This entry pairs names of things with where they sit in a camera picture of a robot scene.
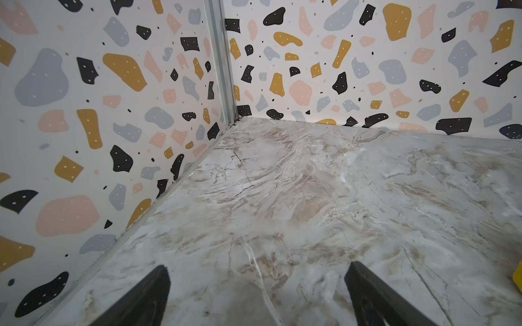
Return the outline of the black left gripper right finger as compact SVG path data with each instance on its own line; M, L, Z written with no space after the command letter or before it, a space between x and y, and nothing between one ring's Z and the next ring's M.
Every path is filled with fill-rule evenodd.
M434 324L361 262L350 263L344 281L358 325Z

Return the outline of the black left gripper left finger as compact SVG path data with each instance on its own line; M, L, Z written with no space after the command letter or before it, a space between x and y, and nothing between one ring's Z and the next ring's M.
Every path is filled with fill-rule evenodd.
M91 323L91 326L160 325L171 281L163 265L156 266L136 286Z

